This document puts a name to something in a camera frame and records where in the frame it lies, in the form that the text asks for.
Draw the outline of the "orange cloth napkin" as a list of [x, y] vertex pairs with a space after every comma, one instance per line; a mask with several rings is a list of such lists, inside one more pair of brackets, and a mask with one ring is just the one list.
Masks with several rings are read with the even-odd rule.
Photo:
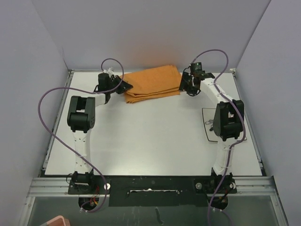
[[128, 104], [179, 95], [182, 75], [174, 65], [127, 73], [124, 81], [133, 87], [124, 93]]

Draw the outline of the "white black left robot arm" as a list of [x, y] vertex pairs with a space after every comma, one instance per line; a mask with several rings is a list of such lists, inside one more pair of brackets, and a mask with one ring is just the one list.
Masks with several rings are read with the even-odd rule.
[[109, 102], [111, 94], [123, 94], [133, 85], [109, 71], [98, 74], [98, 84], [88, 97], [72, 96], [67, 115], [75, 144], [75, 172], [90, 174], [93, 171], [90, 154], [90, 135], [95, 125], [95, 109]]

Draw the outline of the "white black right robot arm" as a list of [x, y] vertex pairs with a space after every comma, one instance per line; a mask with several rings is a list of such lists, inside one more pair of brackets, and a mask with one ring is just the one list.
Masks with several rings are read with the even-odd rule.
[[244, 103], [235, 100], [217, 84], [212, 73], [206, 73], [200, 62], [188, 66], [190, 72], [183, 70], [179, 86], [189, 96], [204, 93], [215, 105], [213, 132], [218, 137], [218, 149], [213, 171], [216, 175], [231, 173], [232, 149], [246, 136], [244, 123]]

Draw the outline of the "white square plate black rim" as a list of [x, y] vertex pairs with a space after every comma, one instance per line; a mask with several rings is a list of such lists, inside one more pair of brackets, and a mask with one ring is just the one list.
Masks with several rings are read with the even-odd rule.
[[[202, 109], [203, 123], [206, 137], [209, 142], [218, 142], [230, 138], [240, 140], [243, 137], [243, 127], [236, 111], [231, 106], [218, 106], [216, 109]], [[213, 124], [205, 125], [208, 120], [214, 120]]]

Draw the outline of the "silver table knife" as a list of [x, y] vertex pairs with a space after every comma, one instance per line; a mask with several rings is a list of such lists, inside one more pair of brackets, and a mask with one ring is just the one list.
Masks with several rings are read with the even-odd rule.
[[208, 121], [205, 122], [205, 125], [210, 125], [210, 124], [213, 124], [214, 120], [210, 119]]

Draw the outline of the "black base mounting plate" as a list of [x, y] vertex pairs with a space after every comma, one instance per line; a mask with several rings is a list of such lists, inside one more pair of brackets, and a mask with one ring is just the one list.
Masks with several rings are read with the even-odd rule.
[[237, 193], [232, 175], [210, 176], [93, 176], [87, 183], [69, 182], [68, 194], [79, 206], [93, 210], [104, 199], [109, 207], [177, 207], [193, 205], [225, 208]]

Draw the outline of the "pink plastic bin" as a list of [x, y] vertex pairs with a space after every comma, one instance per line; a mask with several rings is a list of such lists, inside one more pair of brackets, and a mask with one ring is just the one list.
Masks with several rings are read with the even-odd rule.
[[69, 219], [59, 215], [43, 223], [42, 226], [70, 226], [70, 221]]

